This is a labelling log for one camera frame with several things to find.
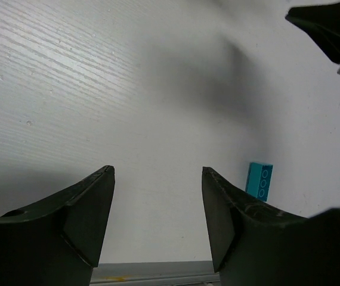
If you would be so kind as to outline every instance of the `teal lego brick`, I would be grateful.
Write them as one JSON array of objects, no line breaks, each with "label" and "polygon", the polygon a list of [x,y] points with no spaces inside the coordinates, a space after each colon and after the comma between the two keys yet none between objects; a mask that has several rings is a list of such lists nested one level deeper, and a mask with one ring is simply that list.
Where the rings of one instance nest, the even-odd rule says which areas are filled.
[{"label": "teal lego brick", "polygon": [[246,192],[261,201],[267,201],[272,170],[273,165],[271,164],[250,163]]}]

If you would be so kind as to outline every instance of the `lego brick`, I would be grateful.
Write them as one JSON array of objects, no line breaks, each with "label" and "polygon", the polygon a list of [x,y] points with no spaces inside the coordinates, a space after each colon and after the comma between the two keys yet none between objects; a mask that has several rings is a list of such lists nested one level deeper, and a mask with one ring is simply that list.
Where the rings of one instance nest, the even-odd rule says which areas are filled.
[{"label": "lego brick", "polygon": [[272,169],[273,165],[271,164],[250,163],[246,192],[261,201],[267,201]]}]

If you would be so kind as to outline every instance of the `black plastic part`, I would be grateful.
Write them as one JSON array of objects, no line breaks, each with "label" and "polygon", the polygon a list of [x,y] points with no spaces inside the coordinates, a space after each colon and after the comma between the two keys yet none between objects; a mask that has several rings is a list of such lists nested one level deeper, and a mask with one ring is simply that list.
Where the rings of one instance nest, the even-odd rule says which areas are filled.
[{"label": "black plastic part", "polygon": [[286,19],[307,33],[331,61],[340,64],[340,3],[293,7]]},{"label": "black plastic part", "polygon": [[248,195],[209,167],[203,168],[202,192],[222,286],[340,285],[340,209],[310,219],[295,216]]},{"label": "black plastic part", "polygon": [[0,217],[0,285],[88,286],[114,187],[115,170],[106,166]]}]

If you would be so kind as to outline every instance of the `white table surface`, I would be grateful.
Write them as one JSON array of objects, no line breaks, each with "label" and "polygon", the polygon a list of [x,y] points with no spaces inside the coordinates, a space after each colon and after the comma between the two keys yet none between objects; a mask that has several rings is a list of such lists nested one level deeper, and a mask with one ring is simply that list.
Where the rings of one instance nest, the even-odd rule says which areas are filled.
[{"label": "white table surface", "polygon": [[101,263],[157,262],[211,259],[202,166],[340,206],[340,76],[284,19],[318,1],[220,3],[0,1],[0,215],[111,164]]}]

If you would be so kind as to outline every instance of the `gray metal strip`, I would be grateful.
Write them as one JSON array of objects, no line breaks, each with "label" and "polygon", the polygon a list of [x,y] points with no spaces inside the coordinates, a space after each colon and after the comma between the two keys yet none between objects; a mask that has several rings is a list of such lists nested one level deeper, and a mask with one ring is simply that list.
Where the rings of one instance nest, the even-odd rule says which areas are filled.
[{"label": "gray metal strip", "polygon": [[212,261],[100,264],[91,285],[167,286],[219,282]]}]

